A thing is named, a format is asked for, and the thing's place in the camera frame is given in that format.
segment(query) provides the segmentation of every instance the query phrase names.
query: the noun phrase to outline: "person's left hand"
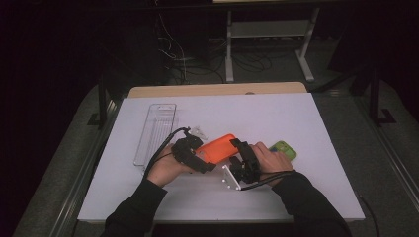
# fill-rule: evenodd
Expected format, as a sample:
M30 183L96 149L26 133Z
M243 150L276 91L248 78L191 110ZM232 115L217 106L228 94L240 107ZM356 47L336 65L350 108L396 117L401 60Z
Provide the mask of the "person's left hand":
M177 161L172 154L173 144L166 146L157 156L157 161L151 167L147 180L159 187L164 187L182 173L193 173L194 169Z

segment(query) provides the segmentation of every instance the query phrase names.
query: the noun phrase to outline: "clear plastic tray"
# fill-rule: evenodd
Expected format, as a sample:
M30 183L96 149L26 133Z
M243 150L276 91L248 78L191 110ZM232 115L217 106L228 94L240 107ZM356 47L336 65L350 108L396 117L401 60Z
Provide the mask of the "clear plastic tray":
M139 140L133 164L144 169L151 157L167 138L178 127L175 104L154 104L148 109L142 135Z

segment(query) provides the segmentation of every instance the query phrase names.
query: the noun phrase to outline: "floor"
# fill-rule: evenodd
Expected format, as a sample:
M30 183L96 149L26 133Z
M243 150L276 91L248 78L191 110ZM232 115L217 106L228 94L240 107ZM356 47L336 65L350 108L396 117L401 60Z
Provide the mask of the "floor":
M218 54L224 42L215 39L212 43L213 60L210 63L188 59L184 68L184 62L180 60L172 68L173 77L168 84L224 82L223 56ZM238 40L233 49L234 83L299 81L311 90L340 75L327 70L337 40L314 39L306 58L315 81L306 83L293 52L299 44L300 39ZM182 78L182 71L187 71L186 79ZM415 184L419 182L416 157L419 154L416 145L419 124L403 109L396 92L381 82L380 107L389 109L396 123L377 128L367 115L368 91L361 97L351 96L351 82L352 78L324 93L315 93L313 97L354 191L366 201L360 199L366 219L349 223L353 236L376 236L373 216L377 218L380 236L419 236L419 208L415 196ZM110 106L109 111L109 121L112 121L118 108ZM89 180L94 164L86 166L86 161L101 150L112 127L108 124L101 131L96 125L88 125L91 115L97 112L95 87L80 105L15 236L99 236L102 232L103 224L76 220L88 183L75 183ZM83 174L80 170L85 167L88 168ZM271 227L255 228L266 231ZM221 228L219 233L219 236L237 236L239 231ZM270 231L259 233L251 236L278 236Z

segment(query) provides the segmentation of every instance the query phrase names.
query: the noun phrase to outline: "person's right hand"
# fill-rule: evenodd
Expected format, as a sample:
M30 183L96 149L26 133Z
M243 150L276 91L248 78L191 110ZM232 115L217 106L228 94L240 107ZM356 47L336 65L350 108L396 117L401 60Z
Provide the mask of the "person's right hand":
M290 159L284 152L270 151L263 142L258 142L255 145L250 145L253 152L259 160L260 169L262 172L261 180L273 176L277 172L292 171L293 165ZM269 183L270 186L276 185L280 179Z

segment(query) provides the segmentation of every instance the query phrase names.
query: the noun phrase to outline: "hand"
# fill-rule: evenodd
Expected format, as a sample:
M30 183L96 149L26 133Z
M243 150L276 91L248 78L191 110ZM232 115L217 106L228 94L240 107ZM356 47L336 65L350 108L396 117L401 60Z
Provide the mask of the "hand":
M262 171L261 180L272 176L270 173L293 170L291 161L283 152L272 152L260 141L255 145L250 145L250 147L252 147L253 152L259 160L260 169ZM280 179L270 182L269 185L273 187L279 182Z
M176 179L182 173L193 173L195 170L179 163L172 155L172 146L169 144L157 156L157 161L151 167L147 180L159 187L164 187Z

